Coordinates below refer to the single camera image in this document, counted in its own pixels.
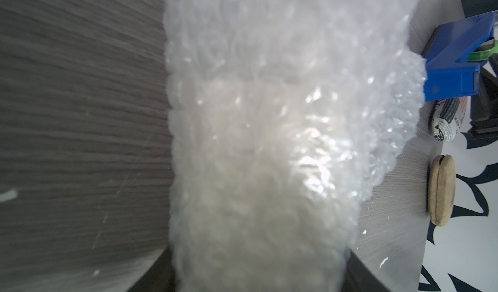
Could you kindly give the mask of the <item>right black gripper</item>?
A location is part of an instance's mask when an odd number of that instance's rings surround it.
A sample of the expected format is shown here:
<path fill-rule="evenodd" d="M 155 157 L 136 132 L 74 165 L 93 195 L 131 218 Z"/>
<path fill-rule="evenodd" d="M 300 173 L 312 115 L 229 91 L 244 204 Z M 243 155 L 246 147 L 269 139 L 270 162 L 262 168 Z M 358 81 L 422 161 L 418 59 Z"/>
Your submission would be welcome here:
<path fill-rule="evenodd" d="M 497 53 L 492 54 L 489 63 L 493 75 L 485 67 L 480 70 L 479 93 L 471 99 L 469 135 L 476 140 L 497 137 Z"/>

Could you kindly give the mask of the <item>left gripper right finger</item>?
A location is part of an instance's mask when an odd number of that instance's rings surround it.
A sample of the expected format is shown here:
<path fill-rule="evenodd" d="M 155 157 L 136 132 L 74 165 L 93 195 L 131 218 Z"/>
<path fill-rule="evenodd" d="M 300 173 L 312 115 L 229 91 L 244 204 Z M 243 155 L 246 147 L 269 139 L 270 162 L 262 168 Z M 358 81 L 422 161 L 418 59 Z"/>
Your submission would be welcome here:
<path fill-rule="evenodd" d="M 389 292 L 364 265 L 353 250 L 346 265 L 342 292 Z"/>

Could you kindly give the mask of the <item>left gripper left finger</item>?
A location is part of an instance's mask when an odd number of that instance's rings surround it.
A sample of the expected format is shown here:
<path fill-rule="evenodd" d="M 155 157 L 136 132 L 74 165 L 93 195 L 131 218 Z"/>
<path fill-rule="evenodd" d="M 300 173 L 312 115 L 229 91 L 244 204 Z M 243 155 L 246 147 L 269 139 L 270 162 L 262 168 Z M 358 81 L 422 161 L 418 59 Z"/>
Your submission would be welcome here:
<path fill-rule="evenodd" d="M 127 292 L 174 292 L 175 270 L 172 252 L 166 247 L 151 268 Z"/>

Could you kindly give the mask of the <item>clear bubble wrap sheet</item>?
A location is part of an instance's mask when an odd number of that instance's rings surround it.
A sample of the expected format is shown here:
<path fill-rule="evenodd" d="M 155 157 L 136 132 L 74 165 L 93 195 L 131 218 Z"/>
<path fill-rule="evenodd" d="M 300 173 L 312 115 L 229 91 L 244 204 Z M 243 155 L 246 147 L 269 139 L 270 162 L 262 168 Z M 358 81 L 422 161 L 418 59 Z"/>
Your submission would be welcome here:
<path fill-rule="evenodd" d="M 419 0 L 165 0 L 178 291 L 340 291 L 416 135 Z"/>

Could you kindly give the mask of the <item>flag print soda can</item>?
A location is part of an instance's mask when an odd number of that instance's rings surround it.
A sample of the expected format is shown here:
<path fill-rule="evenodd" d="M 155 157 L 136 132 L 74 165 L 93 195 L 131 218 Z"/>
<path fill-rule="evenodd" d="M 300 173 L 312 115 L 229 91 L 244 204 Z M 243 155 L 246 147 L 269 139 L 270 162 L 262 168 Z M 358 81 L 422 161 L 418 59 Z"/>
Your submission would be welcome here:
<path fill-rule="evenodd" d="M 439 142 L 452 141 L 470 128 L 470 97 L 439 100 L 431 114 L 431 134 Z"/>

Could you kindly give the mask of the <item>oval wooden block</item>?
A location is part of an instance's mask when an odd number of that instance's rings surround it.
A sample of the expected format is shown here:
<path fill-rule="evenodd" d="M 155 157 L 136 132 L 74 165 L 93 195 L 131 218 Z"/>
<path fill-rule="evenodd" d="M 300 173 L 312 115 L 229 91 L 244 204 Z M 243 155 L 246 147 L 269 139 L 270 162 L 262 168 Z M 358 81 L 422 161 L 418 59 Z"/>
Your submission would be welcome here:
<path fill-rule="evenodd" d="M 431 164 L 427 205 L 431 223 L 444 227 L 451 218 L 455 202 L 456 165 L 451 155 L 439 155 Z"/>

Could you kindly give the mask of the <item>blue tape dispenser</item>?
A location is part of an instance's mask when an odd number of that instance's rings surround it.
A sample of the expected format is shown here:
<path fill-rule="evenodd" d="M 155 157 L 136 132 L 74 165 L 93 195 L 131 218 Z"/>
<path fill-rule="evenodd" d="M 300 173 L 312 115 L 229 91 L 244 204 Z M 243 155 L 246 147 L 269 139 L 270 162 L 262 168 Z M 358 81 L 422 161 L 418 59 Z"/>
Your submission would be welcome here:
<path fill-rule="evenodd" d="M 494 36 L 495 13 L 488 12 L 439 25 L 422 57 L 427 80 L 425 101 L 439 101 L 479 93 L 481 65 L 469 56 Z"/>

